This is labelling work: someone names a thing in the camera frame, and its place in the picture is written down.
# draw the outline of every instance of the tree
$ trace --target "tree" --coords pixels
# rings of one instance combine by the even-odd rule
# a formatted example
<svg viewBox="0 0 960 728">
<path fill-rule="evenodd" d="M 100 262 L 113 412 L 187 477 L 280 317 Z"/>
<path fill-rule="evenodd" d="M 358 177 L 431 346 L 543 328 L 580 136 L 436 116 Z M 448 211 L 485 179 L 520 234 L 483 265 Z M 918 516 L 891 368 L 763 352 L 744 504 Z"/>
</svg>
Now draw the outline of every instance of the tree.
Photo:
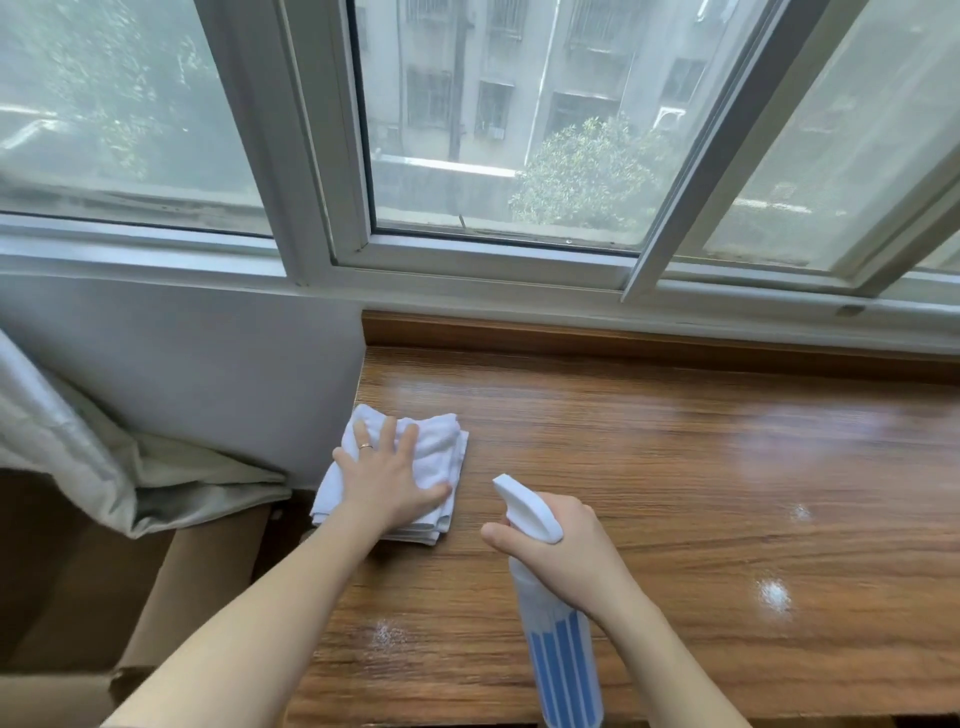
<svg viewBox="0 0 960 728">
<path fill-rule="evenodd" d="M 0 0 L 0 18 L 14 90 L 70 125 L 86 173 L 253 188 L 191 0 Z"/>
<path fill-rule="evenodd" d="M 589 119 L 544 139 L 511 211 L 518 222 L 646 231 L 682 162 L 666 134 L 638 134 L 622 115 Z"/>
</svg>

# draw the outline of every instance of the white wall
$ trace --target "white wall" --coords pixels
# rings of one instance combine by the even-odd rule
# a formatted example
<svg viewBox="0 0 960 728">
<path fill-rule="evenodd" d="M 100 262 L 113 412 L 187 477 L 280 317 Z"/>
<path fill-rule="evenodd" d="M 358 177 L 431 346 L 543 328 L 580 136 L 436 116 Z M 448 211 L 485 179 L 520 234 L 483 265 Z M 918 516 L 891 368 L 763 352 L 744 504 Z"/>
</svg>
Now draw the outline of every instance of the white wall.
<svg viewBox="0 0 960 728">
<path fill-rule="evenodd" d="M 363 362 L 358 303 L 0 277 L 0 327 L 134 428 L 316 485 Z"/>
</svg>

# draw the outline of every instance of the building window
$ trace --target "building window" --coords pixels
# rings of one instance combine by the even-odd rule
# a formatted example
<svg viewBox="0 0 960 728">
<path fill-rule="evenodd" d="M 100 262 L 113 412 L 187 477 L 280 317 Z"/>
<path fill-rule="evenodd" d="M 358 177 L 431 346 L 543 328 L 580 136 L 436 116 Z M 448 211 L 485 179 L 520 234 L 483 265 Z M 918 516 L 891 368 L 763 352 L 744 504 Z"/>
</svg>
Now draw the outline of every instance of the building window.
<svg viewBox="0 0 960 728">
<path fill-rule="evenodd" d="M 527 19 L 527 0 L 490 0 L 489 27 L 491 33 L 523 37 L 523 23 Z"/>
<path fill-rule="evenodd" d="M 507 84 L 480 82 L 477 98 L 476 134 L 487 139 L 502 139 L 507 133 L 507 112 L 514 88 Z"/>
<path fill-rule="evenodd" d="M 358 5 L 356 7 L 356 18 L 357 18 L 357 43 L 359 43 L 361 51 L 369 51 L 370 44 L 367 41 L 367 9 L 361 8 Z"/>
<path fill-rule="evenodd" d="M 680 120 L 685 115 L 686 109 L 660 107 L 660 111 L 657 112 L 657 121 L 654 122 L 654 129 L 660 132 L 674 132 L 680 128 Z"/>
<path fill-rule="evenodd" d="M 450 0 L 407 0 L 408 23 L 445 23 L 450 17 Z"/>
<path fill-rule="evenodd" d="M 707 68 L 705 61 L 676 59 L 663 86 L 662 100 L 670 104 L 689 104 Z"/>
<path fill-rule="evenodd" d="M 577 0 L 570 20 L 570 45 L 599 51 L 615 50 L 617 41 L 633 34 L 637 0 Z"/>
<path fill-rule="evenodd" d="M 567 127 L 579 127 L 588 119 L 606 121 L 620 110 L 619 99 L 580 96 L 575 93 L 554 93 L 546 132 L 552 134 Z"/>
<path fill-rule="evenodd" d="M 446 127 L 450 121 L 450 74 L 407 69 L 407 123 Z"/>
</svg>

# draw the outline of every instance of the blue striped label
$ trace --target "blue striped label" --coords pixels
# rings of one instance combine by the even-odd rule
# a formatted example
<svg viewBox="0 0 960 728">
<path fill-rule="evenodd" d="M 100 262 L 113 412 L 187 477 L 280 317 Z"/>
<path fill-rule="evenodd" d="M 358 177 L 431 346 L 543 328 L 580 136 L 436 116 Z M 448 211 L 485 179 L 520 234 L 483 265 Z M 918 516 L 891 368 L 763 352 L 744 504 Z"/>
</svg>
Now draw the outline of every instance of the blue striped label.
<svg viewBox="0 0 960 728">
<path fill-rule="evenodd" d="M 595 667 L 587 660 L 592 647 L 584 645 L 590 639 L 585 625 L 586 618 L 574 611 L 551 632 L 527 633 L 543 719 L 550 728 L 597 728 L 603 719 L 599 693 L 594 695 Z"/>
</svg>

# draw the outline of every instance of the curtain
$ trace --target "curtain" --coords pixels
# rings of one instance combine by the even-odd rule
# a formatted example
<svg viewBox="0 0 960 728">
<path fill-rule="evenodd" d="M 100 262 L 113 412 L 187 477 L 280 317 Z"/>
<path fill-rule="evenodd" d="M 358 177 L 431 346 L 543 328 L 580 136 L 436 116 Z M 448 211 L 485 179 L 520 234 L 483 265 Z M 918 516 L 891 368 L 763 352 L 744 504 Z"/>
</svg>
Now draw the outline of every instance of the curtain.
<svg viewBox="0 0 960 728">
<path fill-rule="evenodd" d="M 0 468 L 50 474 L 90 518 L 131 538 L 290 496 L 280 473 L 127 431 L 2 330 Z"/>
</svg>

